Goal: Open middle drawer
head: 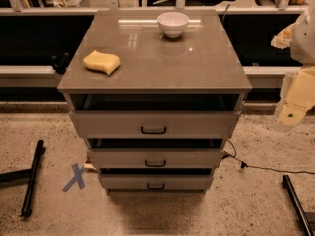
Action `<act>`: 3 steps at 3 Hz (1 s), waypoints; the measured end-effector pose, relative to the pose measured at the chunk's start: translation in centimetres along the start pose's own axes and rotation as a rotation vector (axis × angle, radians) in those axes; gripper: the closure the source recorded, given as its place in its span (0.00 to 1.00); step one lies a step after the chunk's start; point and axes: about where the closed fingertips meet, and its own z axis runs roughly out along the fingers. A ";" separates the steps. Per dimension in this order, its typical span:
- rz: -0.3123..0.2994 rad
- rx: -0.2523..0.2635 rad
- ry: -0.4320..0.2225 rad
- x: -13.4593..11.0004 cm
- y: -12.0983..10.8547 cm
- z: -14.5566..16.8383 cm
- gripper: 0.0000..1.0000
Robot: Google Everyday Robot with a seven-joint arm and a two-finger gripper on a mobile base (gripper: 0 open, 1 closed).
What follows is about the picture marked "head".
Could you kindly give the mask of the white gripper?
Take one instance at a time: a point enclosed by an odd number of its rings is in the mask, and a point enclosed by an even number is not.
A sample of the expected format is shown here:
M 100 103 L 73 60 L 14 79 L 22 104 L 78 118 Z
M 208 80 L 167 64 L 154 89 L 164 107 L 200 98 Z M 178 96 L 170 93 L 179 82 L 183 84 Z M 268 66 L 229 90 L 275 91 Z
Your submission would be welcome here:
M 291 46 L 294 24 L 290 24 L 273 37 L 271 45 L 278 49 L 286 49 Z M 315 106 L 315 67 L 303 66 L 293 76 L 292 84 L 286 95 L 285 101 L 276 106 L 274 128 L 277 131 L 287 132 L 297 126 L 306 116 L 308 111 Z

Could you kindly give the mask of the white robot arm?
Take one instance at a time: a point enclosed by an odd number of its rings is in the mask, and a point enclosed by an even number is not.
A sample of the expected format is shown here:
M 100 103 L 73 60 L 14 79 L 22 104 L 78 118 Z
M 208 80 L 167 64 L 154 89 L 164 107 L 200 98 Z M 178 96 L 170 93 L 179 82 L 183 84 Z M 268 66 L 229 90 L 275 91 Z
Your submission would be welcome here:
M 290 48 L 291 58 L 302 64 L 284 78 L 274 116 L 275 127 L 288 131 L 315 106 L 315 6 L 309 5 L 297 20 L 275 36 L 271 45 Z

